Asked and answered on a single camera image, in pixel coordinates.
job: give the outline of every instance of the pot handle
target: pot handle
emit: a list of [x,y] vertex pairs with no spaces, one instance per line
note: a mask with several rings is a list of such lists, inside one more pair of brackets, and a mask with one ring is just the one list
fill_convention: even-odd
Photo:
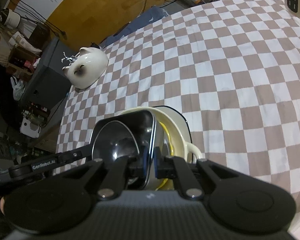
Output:
[[187,147],[187,152],[185,153],[186,160],[188,159],[189,153],[194,154],[194,156],[196,157],[197,160],[203,158],[203,155],[197,146],[195,146],[194,144],[189,143],[189,142],[185,142],[185,143],[186,143],[186,147]]

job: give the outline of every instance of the metal screw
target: metal screw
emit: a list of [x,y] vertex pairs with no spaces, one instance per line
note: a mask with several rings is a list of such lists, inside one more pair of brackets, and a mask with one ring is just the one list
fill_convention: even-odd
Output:
[[186,191],[186,194],[189,197],[199,197],[202,195],[202,191],[199,190],[198,188],[190,188]]
[[103,188],[98,190],[98,195],[103,198],[112,197],[114,195],[114,191],[110,188]]

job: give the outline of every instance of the checkered tablecloth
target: checkered tablecloth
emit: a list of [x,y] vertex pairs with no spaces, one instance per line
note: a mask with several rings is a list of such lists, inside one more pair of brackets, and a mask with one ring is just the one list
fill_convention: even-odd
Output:
[[106,54],[101,78],[70,91],[58,152],[88,143],[98,120],[124,109],[171,106],[186,117],[206,158],[293,195],[290,232],[300,239],[300,19],[284,0],[186,9],[122,38]]

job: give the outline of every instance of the white ceramic cat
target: white ceramic cat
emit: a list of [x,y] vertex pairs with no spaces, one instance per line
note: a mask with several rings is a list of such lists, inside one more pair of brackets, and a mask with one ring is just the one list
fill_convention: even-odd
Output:
[[108,66],[107,55],[97,48],[81,48],[74,57],[66,57],[61,60],[69,60],[70,65],[63,67],[63,73],[71,84],[79,89],[91,86],[103,74]]

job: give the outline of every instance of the blue cloth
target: blue cloth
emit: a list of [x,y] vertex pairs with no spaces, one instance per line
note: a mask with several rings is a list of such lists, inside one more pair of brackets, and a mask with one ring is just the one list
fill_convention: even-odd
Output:
[[132,22],[130,22],[122,31],[118,34],[111,35],[107,37],[104,41],[102,41],[99,46],[101,48],[107,47],[110,44],[118,41],[124,36],[127,36],[138,29],[141,29],[148,24],[154,23],[158,20],[161,20],[163,17],[168,16],[167,12],[161,9],[158,6],[152,6],[150,9],[146,10],[139,17],[135,18]]

